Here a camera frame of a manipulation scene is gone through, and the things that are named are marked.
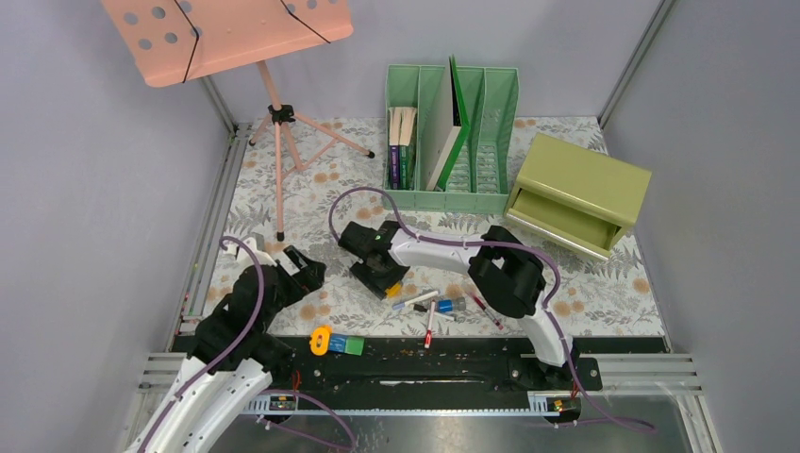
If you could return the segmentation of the red white marker pen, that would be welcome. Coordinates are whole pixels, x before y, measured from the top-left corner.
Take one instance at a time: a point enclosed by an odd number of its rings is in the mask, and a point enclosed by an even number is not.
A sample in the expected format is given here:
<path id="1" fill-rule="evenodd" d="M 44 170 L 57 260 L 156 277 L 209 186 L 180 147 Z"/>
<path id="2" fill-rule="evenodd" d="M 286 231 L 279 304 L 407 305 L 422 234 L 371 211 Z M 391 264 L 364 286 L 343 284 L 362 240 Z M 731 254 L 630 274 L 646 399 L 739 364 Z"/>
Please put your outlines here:
<path id="1" fill-rule="evenodd" d="M 426 331 L 425 331 L 425 339 L 424 339 L 424 349 L 429 349 L 432 343 L 433 337 L 433 327 L 434 327 L 434 318 L 436 313 L 436 300 L 432 300 L 429 303 L 428 310 L 427 310 L 427 322 L 426 322 Z"/>

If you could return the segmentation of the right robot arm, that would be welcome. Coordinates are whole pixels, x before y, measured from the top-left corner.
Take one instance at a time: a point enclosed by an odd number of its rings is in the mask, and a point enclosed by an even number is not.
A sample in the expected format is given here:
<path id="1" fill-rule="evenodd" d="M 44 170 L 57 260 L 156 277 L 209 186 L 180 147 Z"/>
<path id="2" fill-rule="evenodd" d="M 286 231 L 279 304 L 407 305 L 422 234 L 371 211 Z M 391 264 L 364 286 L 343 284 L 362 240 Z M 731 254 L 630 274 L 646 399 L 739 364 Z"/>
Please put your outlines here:
<path id="1" fill-rule="evenodd" d="M 399 221 L 386 221 L 378 228 L 351 222 L 334 238 L 357 259 L 351 274 L 379 297 L 412 267 L 467 276 L 493 310 L 517 320 L 542 363 L 546 384 L 563 389 L 577 378 L 573 337 L 548 310 L 561 282 L 558 267 L 506 228 L 491 226 L 482 235 L 458 236 Z"/>

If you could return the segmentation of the purple paperback book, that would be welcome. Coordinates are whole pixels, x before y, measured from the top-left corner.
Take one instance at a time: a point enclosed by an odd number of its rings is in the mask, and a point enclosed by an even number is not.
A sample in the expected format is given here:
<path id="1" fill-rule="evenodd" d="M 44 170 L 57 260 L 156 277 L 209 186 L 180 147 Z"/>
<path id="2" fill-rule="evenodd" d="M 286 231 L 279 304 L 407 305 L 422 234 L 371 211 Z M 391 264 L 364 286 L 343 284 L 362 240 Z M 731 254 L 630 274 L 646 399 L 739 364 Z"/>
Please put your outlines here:
<path id="1" fill-rule="evenodd" d="M 401 178 L 401 162 L 400 162 L 400 129 L 401 129 L 401 113 L 395 107 L 389 108 L 389 124 L 388 124 L 388 168 L 389 168 L 389 186 L 393 190 L 399 190 L 402 187 Z"/>

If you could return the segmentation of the treehouse paperback book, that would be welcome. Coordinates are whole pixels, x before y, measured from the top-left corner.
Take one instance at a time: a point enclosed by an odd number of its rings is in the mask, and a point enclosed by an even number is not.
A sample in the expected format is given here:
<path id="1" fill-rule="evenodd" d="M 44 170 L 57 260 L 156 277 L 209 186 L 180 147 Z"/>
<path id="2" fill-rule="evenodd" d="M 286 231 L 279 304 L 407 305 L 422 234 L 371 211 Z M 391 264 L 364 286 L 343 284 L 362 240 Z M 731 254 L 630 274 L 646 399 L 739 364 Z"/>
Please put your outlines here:
<path id="1" fill-rule="evenodd" d="M 401 158 L 401 178 L 402 188 L 410 190 L 412 188 L 413 177 L 413 157 L 415 144 L 415 128 L 417 109 L 415 107 L 401 107 L 400 111 L 400 158 Z"/>

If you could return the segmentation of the blue grey glue stick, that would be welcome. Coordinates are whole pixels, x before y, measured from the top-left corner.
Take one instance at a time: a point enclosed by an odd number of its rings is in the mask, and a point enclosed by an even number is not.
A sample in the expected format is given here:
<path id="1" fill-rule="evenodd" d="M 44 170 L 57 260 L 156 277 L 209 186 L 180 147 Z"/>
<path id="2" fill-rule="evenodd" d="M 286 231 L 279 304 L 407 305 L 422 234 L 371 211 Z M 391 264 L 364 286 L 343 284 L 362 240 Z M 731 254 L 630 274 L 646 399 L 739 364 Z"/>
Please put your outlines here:
<path id="1" fill-rule="evenodd" d="M 436 310 L 442 313 L 452 313 L 466 309 L 466 300 L 463 297 L 455 299 L 440 299 L 437 302 Z"/>

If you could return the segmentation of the olive green drawer box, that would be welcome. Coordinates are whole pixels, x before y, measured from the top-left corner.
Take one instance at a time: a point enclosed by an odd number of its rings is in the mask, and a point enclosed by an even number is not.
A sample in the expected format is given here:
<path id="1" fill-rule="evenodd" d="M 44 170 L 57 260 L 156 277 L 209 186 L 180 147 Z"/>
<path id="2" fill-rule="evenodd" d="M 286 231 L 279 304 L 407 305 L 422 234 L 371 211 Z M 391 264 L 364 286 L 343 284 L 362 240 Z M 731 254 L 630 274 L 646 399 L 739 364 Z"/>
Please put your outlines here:
<path id="1" fill-rule="evenodd" d="M 652 172 L 538 133 L 509 191 L 505 217 L 606 261 L 637 223 Z"/>

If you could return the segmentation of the yellow blue green toy block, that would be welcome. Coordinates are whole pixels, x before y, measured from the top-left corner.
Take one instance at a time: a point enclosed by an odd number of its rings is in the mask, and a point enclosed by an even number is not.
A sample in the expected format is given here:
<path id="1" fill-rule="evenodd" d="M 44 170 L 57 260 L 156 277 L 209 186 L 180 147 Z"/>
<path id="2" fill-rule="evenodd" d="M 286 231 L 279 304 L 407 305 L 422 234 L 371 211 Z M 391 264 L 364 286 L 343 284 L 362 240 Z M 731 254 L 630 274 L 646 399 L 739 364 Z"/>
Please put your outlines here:
<path id="1" fill-rule="evenodd" d="M 360 356 L 364 347 L 363 337 L 334 333 L 331 326 L 315 328 L 309 339 L 310 351 L 315 356 L 328 353 Z"/>

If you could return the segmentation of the yellow grey eraser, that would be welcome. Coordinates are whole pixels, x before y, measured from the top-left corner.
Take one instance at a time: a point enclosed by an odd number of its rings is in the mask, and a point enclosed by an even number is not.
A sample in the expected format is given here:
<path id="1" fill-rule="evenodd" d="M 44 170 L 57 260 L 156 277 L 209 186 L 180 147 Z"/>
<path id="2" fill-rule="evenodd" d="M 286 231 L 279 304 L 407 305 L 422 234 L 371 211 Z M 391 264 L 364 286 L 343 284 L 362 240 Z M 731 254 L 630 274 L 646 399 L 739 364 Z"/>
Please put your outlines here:
<path id="1" fill-rule="evenodd" d="M 386 290 L 386 296 L 388 298 L 399 297 L 403 293 L 403 283 L 398 282 L 392 285 L 389 289 Z"/>

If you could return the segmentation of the green file organizer rack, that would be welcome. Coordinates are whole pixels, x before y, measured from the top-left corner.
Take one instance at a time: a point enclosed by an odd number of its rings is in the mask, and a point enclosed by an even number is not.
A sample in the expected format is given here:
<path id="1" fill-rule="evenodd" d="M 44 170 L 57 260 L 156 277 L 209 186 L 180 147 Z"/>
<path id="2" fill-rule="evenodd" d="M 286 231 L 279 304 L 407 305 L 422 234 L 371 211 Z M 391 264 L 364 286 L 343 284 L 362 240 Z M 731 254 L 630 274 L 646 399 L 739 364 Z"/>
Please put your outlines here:
<path id="1" fill-rule="evenodd" d="M 413 185 L 392 187 L 392 153 L 385 158 L 380 188 L 401 210 L 427 210 L 471 214 L 501 214 L 508 200 L 508 151 L 518 104 L 519 81 L 515 68 L 459 66 L 469 136 L 456 160 L 446 189 L 428 191 L 422 175 L 425 135 L 436 120 L 434 109 L 448 65 L 391 64 L 385 85 L 386 109 L 415 107 L 416 125 Z"/>

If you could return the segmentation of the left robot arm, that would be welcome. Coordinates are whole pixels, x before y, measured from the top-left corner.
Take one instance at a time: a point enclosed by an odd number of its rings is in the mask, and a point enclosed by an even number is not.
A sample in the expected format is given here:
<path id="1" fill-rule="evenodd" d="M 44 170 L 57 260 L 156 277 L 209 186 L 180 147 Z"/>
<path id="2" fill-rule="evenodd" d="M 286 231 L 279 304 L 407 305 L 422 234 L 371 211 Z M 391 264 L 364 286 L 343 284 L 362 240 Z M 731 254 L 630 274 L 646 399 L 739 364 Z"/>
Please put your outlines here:
<path id="1" fill-rule="evenodd" d="M 197 325 L 169 391 L 129 452 L 208 452 L 254 397 L 292 378 L 293 351 L 268 329 L 283 309 L 323 287 L 325 264 L 293 246 L 274 256 L 252 239 L 224 236 L 220 246 L 242 271 Z"/>

